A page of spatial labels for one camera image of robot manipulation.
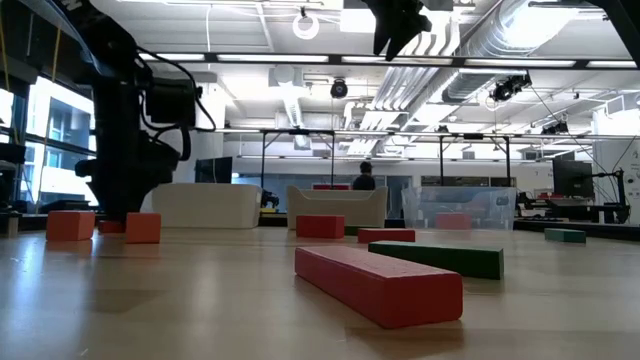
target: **ceiling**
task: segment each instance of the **ceiling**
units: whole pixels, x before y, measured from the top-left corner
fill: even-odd
[[[21,0],[38,8],[41,1]],[[127,29],[138,43],[156,52],[277,52],[277,53],[342,53],[371,54],[373,34],[344,33],[340,31],[339,9],[341,0],[324,1],[325,8],[314,12],[327,17],[320,21],[320,31],[312,40],[302,40],[292,31],[294,8],[272,8],[265,6],[267,16],[261,23],[259,9],[255,6],[177,6],[160,3],[128,2],[117,0],[92,0],[97,8],[113,17]],[[461,16],[461,34],[495,3],[495,0],[475,0],[476,8]],[[207,42],[206,18],[209,12],[209,44]],[[612,24],[602,20],[603,13],[585,12],[553,39],[540,47],[532,56],[577,57],[577,58],[629,58],[622,41]],[[166,65],[154,65],[159,72],[173,71]],[[284,112],[281,99],[269,92],[268,65],[223,65],[189,64],[188,69],[197,72],[214,72],[235,98],[235,106],[227,108],[227,120],[256,127],[265,119],[273,119],[277,112]],[[385,78],[384,67],[336,67],[303,66],[305,81],[311,83],[308,97],[300,99],[305,112],[324,112],[342,115],[347,102],[370,101]],[[350,97],[332,100],[329,89],[334,77],[344,77],[349,85]],[[590,109],[602,104],[588,100],[613,97],[618,89],[640,90],[640,72],[637,71],[531,71],[534,87],[551,111],[569,108],[574,126],[589,126]],[[574,99],[580,92],[580,99]],[[540,103],[531,90],[520,94],[514,101],[497,111],[490,111],[479,99],[478,106],[463,106],[452,115],[458,122],[450,126],[466,126],[463,123],[478,123],[476,130],[490,129],[491,123],[509,125],[509,130],[524,129],[533,121],[549,115],[549,110]]]

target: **clear storage box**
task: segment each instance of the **clear storage box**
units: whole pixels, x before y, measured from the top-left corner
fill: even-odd
[[[427,186],[402,191],[408,228],[513,230],[515,188]]]

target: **person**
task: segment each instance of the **person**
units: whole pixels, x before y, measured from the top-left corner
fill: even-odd
[[[353,182],[353,190],[375,190],[376,181],[371,176],[371,170],[373,166],[368,161],[363,161],[360,164],[361,175]]]

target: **security camera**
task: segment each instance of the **security camera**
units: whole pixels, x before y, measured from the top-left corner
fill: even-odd
[[[331,86],[331,97],[334,99],[342,99],[349,93],[349,88],[344,79],[333,80],[333,86]]]

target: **red block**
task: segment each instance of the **red block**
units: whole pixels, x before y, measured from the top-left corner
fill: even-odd
[[[344,216],[300,215],[296,218],[296,236],[342,239],[344,237]]]
[[[412,229],[359,229],[358,242],[368,244],[374,241],[416,242],[416,232]]]
[[[122,234],[125,231],[125,226],[120,221],[104,220],[98,222],[98,231],[101,234]]]
[[[91,211],[51,211],[47,216],[47,240],[89,240],[96,226],[96,214]]]
[[[463,213],[436,214],[436,229],[471,230],[471,215]]]
[[[297,248],[303,279],[386,329],[457,320],[462,277],[344,246]]]
[[[127,244],[159,244],[162,217],[153,213],[127,214]]]

